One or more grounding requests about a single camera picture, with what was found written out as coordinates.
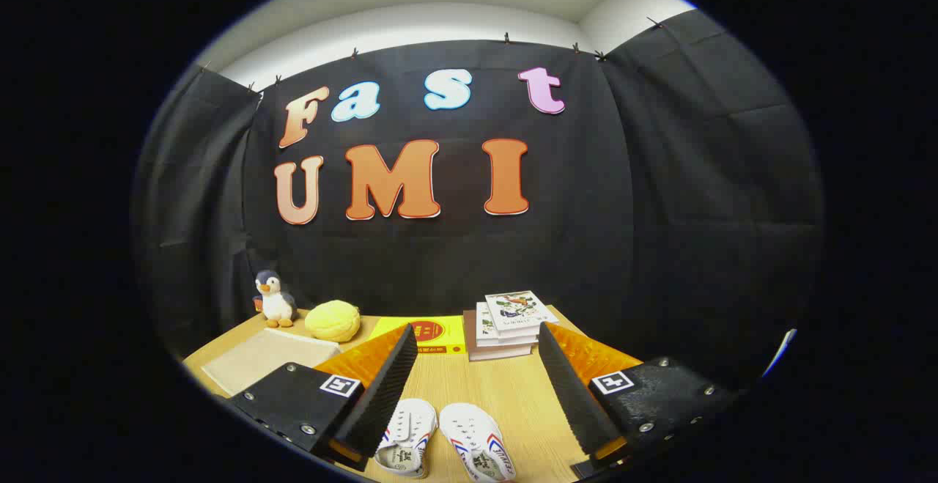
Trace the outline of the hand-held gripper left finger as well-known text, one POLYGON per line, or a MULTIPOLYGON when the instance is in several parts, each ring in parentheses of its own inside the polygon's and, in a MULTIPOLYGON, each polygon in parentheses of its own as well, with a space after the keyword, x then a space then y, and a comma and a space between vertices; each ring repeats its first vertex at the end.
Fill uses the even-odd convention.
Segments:
POLYGON ((416 357, 415 332, 405 323, 315 367, 285 362, 226 404, 296 450, 362 471, 416 357))

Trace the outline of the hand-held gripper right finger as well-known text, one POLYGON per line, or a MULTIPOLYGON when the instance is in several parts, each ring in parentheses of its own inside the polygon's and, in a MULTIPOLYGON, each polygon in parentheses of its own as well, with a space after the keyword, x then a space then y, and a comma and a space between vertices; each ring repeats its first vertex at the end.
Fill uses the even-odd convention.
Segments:
POLYGON ((580 479, 649 462, 739 397, 673 357, 641 361, 551 322, 539 327, 539 357, 586 454, 572 466, 580 479))

